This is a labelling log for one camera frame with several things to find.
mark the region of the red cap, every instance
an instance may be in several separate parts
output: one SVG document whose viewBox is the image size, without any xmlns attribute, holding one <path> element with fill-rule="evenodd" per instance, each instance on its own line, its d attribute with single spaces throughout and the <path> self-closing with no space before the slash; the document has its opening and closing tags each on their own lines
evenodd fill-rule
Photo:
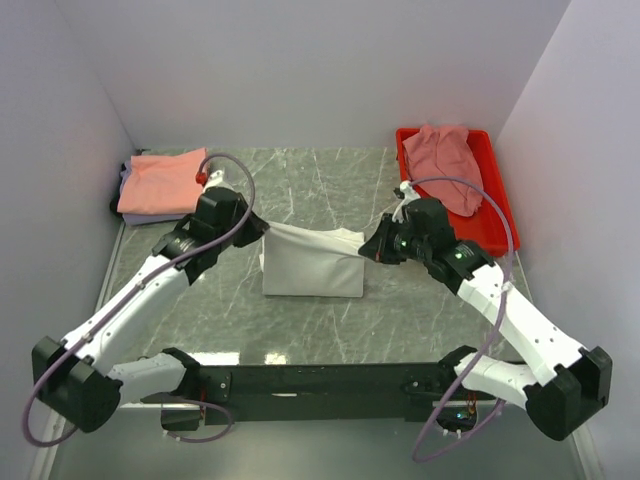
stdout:
<svg viewBox="0 0 640 480">
<path fill-rule="evenodd" d="M 200 185 L 202 185 L 203 187 L 206 185 L 207 183 L 207 174 L 204 172 L 198 172 L 196 173 L 196 183 L 199 183 Z"/>
</svg>

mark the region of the red plastic bin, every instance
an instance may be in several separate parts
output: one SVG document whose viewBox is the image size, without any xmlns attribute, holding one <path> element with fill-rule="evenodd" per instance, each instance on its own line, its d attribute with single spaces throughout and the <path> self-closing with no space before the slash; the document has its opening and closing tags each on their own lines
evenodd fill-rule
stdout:
<svg viewBox="0 0 640 480">
<path fill-rule="evenodd" d="M 419 131 L 417 128 L 400 128 L 396 131 L 398 165 L 400 166 L 400 178 L 402 180 L 410 180 L 402 142 Z M 480 167 L 480 175 L 482 175 L 485 192 L 495 200 L 509 221 L 509 226 L 513 233 L 513 246 L 517 250 L 520 248 L 520 237 L 518 236 L 518 230 L 513 221 L 513 216 L 511 215 L 509 200 L 504 190 L 500 170 L 498 169 L 496 157 L 491 147 L 489 134 L 483 130 L 469 130 L 467 144 L 471 148 L 476 162 L 478 162 L 478 167 Z M 421 197 L 429 196 L 420 186 L 416 186 L 415 190 Z M 507 235 L 500 221 L 500 217 L 493 210 L 493 207 L 489 205 L 489 202 L 483 201 L 478 211 L 471 217 L 462 217 L 455 213 L 448 213 L 449 221 L 458 238 L 475 241 L 494 257 L 501 257 L 507 253 Z"/>
</svg>

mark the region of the white towel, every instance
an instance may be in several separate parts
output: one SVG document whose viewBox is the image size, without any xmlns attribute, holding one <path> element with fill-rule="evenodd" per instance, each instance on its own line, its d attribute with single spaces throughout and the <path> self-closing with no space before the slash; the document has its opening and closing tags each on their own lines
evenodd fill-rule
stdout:
<svg viewBox="0 0 640 480">
<path fill-rule="evenodd" d="M 320 232 L 269 222 L 262 237 L 264 295 L 362 297 L 364 233 Z"/>
</svg>

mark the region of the folded cloth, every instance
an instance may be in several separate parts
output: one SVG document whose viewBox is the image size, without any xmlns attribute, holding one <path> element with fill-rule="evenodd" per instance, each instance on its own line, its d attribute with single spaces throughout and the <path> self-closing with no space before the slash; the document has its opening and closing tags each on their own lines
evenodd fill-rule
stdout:
<svg viewBox="0 0 640 480">
<path fill-rule="evenodd" d="M 123 170 L 120 172 L 120 176 L 122 177 L 122 181 L 120 182 L 120 195 L 122 195 L 124 184 L 131 176 L 131 160 L 127 160 L 126 162 L 124 162 L 123 167 Z M 148 225 L 150 223 L 175 222 L 176 220 L 180 220 L 184 215 L 185 214 L 182 213 L 169 215 L 143 215 L 138 213 L 123 213 L 122 219 L 127 225 L 136 226 Z"/>
<path fill-rule="evenodd" d="M 207 152 L 204 148 L 175 157 L 131 157 L 131 176 L 122 188 L 118 212 L 145 215 L 195 211 L 202 186 L 195 175 Z"/>
<path fill-rule="evenodd" d="M 260 268 L 264 295 L 362 297 L 364 234 L 329 232 L 269 222 L 262 237 Z"/>
</svg>

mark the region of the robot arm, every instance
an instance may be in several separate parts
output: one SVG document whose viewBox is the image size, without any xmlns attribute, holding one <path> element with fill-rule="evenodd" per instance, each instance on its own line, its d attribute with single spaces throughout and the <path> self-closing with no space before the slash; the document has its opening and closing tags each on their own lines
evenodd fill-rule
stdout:
<svg viewBox="0 0 640 480">
<path fill-rule="evenodd" d="M 510 282 L 499 265 L 476 243 L 455 238 L 446 209 L 433 198 L 415 199 L 404 182 L 401 212 L 385 215 L 359 253 L 376 262 L 423 263 L 429 274 L 496 323 L 506 289 L 506 312 L 499 332 L 525 365 L 482 356 L 462 385 L 489 393 L 525 409 L 547 436 L 562 440 L 608 402 L 612 361 L 597 347 L 588 351 L 536 309 Z M 460 375 L 476 350 L 462 347 L 447 357 Z"/>
<path fill-rule="evenodd" d="M 32 351 L 34 381 L 65 352 L 67 345 L 86 343 L 63 363 L 38 392 L 38 398 L 84 432 L 102 426 L 124 403 L 158 393 L 190 392 L 199 364 L 177 349 L 166 349 L 150 359 L 116 365 L 139 334 L 161 318 L 168 303 L 182 294 L 229 246 L 242 248 L 259 240 L 269 228 L 255 213 L 228 241 L 195 254 L 166 269 L 151 283 L 141 282 L 171 260 L 222 237 L 247 210 L 242 195 L 225 183 L 216 171 L 204 185 L 196 211 L 185 216 L 173 231 L 153 248 L 140 270 L 93 317 L 69 332 L 60 342 L 43 338 Z M 136 285 L 141 290 L 104 327 L 92 336 L 90 330 L 106 312 L 119 304 Z"/>
</svg>

